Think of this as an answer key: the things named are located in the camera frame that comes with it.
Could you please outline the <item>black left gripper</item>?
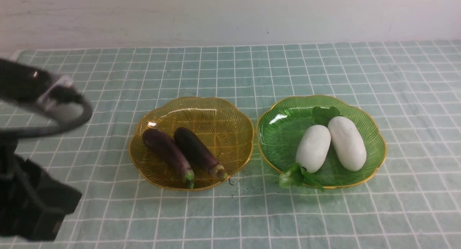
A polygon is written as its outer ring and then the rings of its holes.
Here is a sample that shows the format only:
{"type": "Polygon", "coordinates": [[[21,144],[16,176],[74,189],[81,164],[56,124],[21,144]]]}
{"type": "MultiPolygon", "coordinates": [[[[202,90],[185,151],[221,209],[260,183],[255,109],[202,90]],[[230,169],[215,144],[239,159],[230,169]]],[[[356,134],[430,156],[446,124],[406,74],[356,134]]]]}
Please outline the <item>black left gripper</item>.
{"type": "Polygon", "coordinates": [[[54,241],[82,193],[56,180],[31,159],[15,154],[17,141],[0,146],[0,235],[54,241]]]}

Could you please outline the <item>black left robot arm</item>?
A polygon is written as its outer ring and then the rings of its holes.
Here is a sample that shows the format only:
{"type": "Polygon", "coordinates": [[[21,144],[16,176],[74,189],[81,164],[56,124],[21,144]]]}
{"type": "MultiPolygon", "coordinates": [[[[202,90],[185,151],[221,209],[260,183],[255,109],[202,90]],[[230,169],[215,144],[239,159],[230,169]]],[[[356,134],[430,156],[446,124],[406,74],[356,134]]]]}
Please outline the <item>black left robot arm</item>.
{"type": "Polygon", "coordinates": [[[1,236],[51,242],[82,192],[15,153],[20,140],[61,135],[85,125],[91,104],[69,76],[1,59],[1,100],[37,113],[55,125],[1,129],[1,236]]]}

